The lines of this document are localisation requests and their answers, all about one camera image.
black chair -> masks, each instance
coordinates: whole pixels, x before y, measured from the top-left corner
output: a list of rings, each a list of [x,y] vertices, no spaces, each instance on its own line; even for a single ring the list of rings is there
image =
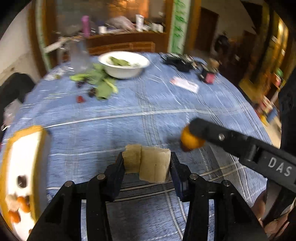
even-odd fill
[[[15,99],[21,103],[25,101],[27,93],[31,92],[35,83],[27,74],[13,73],[4,83],[0,86],[0,127],[3,126],[4,109]],[[0,131],[0,142],[3,139],[5,131]]]

yellow and white tray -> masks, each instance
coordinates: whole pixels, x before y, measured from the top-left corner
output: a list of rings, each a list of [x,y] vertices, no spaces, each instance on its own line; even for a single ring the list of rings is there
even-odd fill
[[[0,178],[0,207],[2,215],[20,240],[27,240],[32,229],[47,206],[46,171],[51,138],[41,126],[32,126],[20,130],[7,142],[2,161]],[[19,187],[18,176],[26,176],[27,186]],[[12,223],[8,217],[5,202],[7,194],[29,196],[30,212],[20,208],[19,223]]]

beige block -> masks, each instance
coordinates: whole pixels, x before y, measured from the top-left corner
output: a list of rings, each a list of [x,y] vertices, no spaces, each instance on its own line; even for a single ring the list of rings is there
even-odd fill
[[[140,180],[150,183],[164,183],[168,180],[170,150],[142,146]]]
[[[123,164],[126,173],[139,173],[141,162],[140,144],[127,145],[126,150],[122,153]]]

orange ball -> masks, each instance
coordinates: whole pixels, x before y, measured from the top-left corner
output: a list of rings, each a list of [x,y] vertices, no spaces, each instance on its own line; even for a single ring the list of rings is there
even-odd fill
[[[12,223],[19,223],[20,222],[20,215],[18,211],[13,212],[13,211],[8,211],[8,217],[10,218],[10,221]]]
[[[186,126],[181,133],[181,142],[184,147],[193,150],[202,147],[205,140],[192,135],[189,131],[189,126]]]
[[[30,212],[30,206],[27,203],[26,198],[24,197],[18,197],[17,201],[20,205],[20,209],[24,212],[24,213],[29,213]]]

blue tablecloth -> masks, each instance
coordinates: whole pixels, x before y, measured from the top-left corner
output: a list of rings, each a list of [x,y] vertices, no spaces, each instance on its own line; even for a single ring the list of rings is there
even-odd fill
[[[158,54],[144,53],[151,64],[137,78],[117,81],[118,94],[107,101],[89,98],[89,84],[81,89],[68,77],[43,80],[28,94],[5,143],[15,131],[42,125],[52,134],[48,161],[48,199],[67,180],[85,182],[104,172],[127,144],[140,143],[175,151],[180,162],[205,179],[230,180],[249,205],[265,189],[266,179],[238,163],[236,157],[206,144],[184,153],[179,147],[182,128],[200,117],[265,142],[270,139],[251,105],[224,77],[213,85],[200,82],[194,72],[181,73],[162,64]],[[197,94],[172,85],[179,76],[195,82]],[[82,95],[85,103],[77,103]],[[210,202],[209,240],[214,234]],[[82,239],[86,240],[85,202],[82,203]],[[171,182],[148,184],[137,174],[124,177],[117,200],[107,204],[113,240],[181,240],[189,203],[181,203]]]

